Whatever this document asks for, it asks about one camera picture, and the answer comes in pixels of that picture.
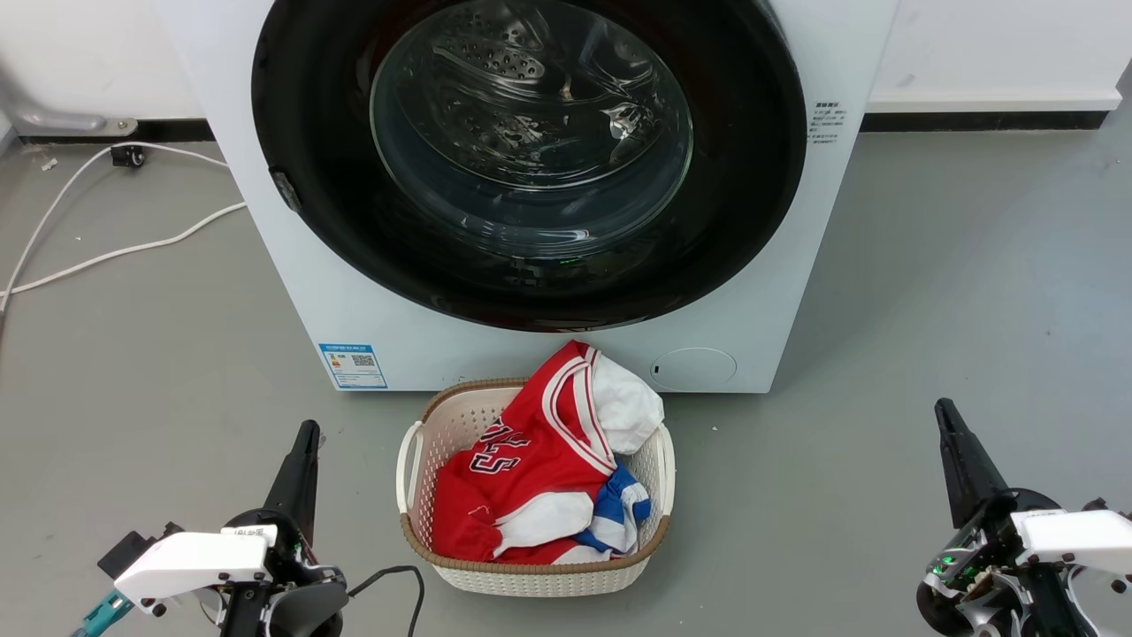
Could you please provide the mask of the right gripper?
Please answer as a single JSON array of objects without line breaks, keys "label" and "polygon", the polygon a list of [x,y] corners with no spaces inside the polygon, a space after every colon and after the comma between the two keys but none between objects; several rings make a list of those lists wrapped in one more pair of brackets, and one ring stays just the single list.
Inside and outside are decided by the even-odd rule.
[{"label": "right gripper", "polygon": [[1083,567],[1071,556],[1028,554],[1020,525],[1063,509],[1031,489],[1007,489],[952,399],[935,418],[952,526],[916,589],[923,621],[943,637],[1099,637],[1072,584]]}]

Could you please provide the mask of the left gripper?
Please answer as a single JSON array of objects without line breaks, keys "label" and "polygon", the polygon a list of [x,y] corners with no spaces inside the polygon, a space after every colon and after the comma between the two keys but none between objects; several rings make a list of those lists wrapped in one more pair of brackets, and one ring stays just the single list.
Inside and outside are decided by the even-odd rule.
[{"label": "left gripper", "polygon": [[264,563],[250,576],[226,578],[221,637],[338,637],[348,605],[344,576],[314,556],[318,451],[321,428],[302,422],[280,464],[264,507],[242,513],[229,527],[276,531]]}]

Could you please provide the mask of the black round washer door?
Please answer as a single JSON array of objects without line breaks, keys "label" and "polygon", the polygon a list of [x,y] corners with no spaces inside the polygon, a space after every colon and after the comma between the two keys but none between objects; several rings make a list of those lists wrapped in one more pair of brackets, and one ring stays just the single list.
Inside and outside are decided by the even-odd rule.
[{"label": "black round washer door", "polygon": [[515,332],[648,321],[723,285],[784,221],[807,143],[803,85],[763,0],[565,0],[631,29],[691,104],[692,162],[646,229],[583,257],[501,257],[422,222],[371,134],[391,48],[466,0],[276,0],[252,60],[254,120],[300,218],[345,262],[440,313]]}]

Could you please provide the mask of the white front-load washing machine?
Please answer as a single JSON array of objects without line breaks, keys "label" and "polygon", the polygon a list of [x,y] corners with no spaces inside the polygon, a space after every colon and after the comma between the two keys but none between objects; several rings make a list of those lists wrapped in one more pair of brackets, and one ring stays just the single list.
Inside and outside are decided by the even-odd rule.
[{"label": "white front-load washing machine", "polygon": [[257,134],[252,60],[276,0],[151,0],[249,210],[266,283],[254,293],[283,311],[290,348],[305,348],[307,380],[335,388],[317,344],[371,344],[392,391],[436,391],[461,380],[533,375],[577,341],[660,394],[650,367],[677,348],[719,348],[738,370],[721,391],[764,394],[775,384],[860,134],[900,0],[763,0],[775,12],[803,85],[801,181],[775,234],[723,285],[671,313],[589,332],[515,332],[440,313],[392,293],[329,249],[272,184]]}]

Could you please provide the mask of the blue energy label sticker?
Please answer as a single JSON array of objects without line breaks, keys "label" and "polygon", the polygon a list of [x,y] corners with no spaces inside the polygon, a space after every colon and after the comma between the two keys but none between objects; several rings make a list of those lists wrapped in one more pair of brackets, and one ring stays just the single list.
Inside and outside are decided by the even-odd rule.
[{"label": "blue energy label sticker", "polygon": [[319,354],[340,391],[379,391],[388,388],[371,344],[319,343]]}]

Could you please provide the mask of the red basketball jersey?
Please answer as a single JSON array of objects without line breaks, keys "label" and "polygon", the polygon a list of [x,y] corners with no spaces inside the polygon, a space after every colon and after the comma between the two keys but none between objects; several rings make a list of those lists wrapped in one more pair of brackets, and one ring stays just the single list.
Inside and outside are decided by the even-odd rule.
[{"label": "red basketball jersey", "polygon": [[592,398],[599,351],[569,342],[437,472],[432,551],[469,562],[606,562],[578,541],[617,464]]}]

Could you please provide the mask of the cream plastic laundry basket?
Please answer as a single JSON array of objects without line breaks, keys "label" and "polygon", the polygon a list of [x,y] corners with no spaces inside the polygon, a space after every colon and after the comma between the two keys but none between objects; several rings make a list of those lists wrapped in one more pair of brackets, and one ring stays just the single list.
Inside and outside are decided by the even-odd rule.
[{"label": "cream plastic laundry basket", "polygon": [[470,562],[432,551],[435,474],[454,453],[468,448],[524,384],[522,378],[470,380],[438,391],[402,440],[395,494],[400,523],[412,551],[441,579],[465,592],[525,599],[602,595],[626,589],[646,571],[662,546],[675,503],[677,467],[668,428],[662,425],[624,460],[652,499],[654,513],[638,530],[638,551],[607,562],[524,565]]}]

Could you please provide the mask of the round white filter cover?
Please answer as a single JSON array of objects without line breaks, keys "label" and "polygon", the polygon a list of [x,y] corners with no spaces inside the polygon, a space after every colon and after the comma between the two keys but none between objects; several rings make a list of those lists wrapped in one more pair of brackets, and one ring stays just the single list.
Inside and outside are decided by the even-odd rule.
[{"label": "round white filter cover", "polygon": [[650,367],[655,386],[664,391],[710,394],[721,391],[738,370],[731,355],[719,348],[677,348]]}]

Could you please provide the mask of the blue white striped garment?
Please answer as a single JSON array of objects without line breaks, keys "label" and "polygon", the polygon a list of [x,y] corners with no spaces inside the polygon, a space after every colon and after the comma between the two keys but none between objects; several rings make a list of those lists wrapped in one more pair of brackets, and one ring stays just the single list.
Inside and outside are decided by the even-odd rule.
[{"label": "blue white striped garment", "polygon": [[638,528],[652,513],[648,489],[638,483],[623,460],[599,489],[586,530],[575,533],[578,544],[611,557],[631,556],[638,549]]}]

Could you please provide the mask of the grey metal floor bracket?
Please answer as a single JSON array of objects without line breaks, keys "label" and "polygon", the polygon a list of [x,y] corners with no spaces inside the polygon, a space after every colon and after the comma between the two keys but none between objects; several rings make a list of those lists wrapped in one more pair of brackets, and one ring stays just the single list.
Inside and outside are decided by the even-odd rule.
[{"label": "grey metal floor bracket", "polygon": [[38,104],[12,77],[0,74],[0,112],[22,137],[126,137],[136,134],[134,118],[103,117],[97,113],[57,111]]}]

